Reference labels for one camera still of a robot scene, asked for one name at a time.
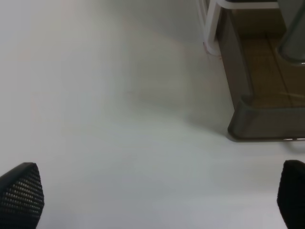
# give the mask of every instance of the black object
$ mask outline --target black object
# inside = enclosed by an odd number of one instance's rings
[[[0,177],[0,229],[35,229],[43,207],[35,163],[22,163]]]
[[[297,160],[284,163],[277,204],[288,229],[305,228],[305,164]]]

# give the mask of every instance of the white frame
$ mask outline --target white frame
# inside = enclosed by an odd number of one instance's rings
[[[206,0],[196,0],[199,21],[202,27],[203,42],[206,50],[212,55],[220,55],[218,42],[215,38],[221,8],[237,9],[277,9],[277,2],[229,2],[226,0],[210,0],[207,7]]]

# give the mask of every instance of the white chair leg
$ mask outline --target white chair leg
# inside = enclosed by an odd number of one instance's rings
[[[221,7],[217,0],[211,0],[203,31],[203,41],[207,51],[212,55],[220,55],[218,42],[215,39]]]

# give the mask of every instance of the wooden panel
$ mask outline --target wooden panel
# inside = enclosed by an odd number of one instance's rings
[[[288,91],[266,36],[242,39],[256,108],[291,107]]]
[[[305,106],[305,67],[291,65],[283,60],[276,52],[280,39],[269,40],[293,106]]]

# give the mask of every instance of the black mesh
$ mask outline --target black mesh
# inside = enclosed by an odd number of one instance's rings
[[[23,163],[0,177],[0,229],[35,229],[43,206],[35,163]]]

